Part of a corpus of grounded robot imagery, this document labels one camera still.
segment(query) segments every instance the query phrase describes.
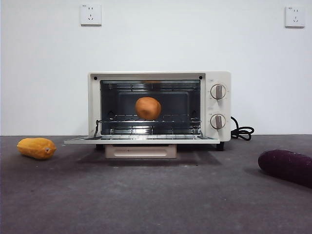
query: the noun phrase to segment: orange ball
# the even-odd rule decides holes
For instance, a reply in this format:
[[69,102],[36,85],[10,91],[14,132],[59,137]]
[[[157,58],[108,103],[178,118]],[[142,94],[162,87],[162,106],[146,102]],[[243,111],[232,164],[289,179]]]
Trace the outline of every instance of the orange ball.
[[161,112],[160,103],[152,97],[141,97],[136,101],[136,113],[140,118],[155,120]]

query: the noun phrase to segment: oven foot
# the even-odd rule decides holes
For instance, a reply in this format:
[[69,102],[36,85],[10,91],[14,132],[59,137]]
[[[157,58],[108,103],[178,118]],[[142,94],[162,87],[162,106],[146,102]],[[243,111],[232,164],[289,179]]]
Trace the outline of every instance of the oven foot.
[[96,144],[96,150],[103,151],[104,145],[103,144]]
[[224,150],[224,142],[220,142],[220,144],[216,145],[216,150],[217,151],[223,151]]

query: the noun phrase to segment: toaster oven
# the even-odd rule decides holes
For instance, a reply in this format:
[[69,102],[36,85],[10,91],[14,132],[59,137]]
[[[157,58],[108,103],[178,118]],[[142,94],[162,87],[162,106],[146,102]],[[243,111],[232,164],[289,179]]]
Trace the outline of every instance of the toaster oven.
[[[136,101],[161,105],[141,119]],[[231,139],[231,74],[209,72],[95,72],[88,75],[89,135],[65,144],[105,146],[107,158],[175,158],[177,144]]]

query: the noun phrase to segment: black power cord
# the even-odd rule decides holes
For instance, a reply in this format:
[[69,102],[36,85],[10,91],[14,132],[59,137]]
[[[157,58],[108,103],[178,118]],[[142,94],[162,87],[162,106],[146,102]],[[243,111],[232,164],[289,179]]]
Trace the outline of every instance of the black power cord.
[[235,139],[242,138],[244,140],[251,140],[252,139],[252,133],[254,133],[254,128],[252,128],[252,127],[239,127],[237,120],[232,116],[231,116],[231,119],[233,119],[235,124],[236,124],[236,129],[231,131],[231,137],[235,138]]

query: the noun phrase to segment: control panel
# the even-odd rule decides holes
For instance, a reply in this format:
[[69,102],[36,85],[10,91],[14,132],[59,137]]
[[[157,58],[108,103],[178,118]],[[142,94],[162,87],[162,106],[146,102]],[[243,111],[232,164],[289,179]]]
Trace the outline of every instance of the control panel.
[[206,73],[206,136],[220,141],[231,139],[231,74]]

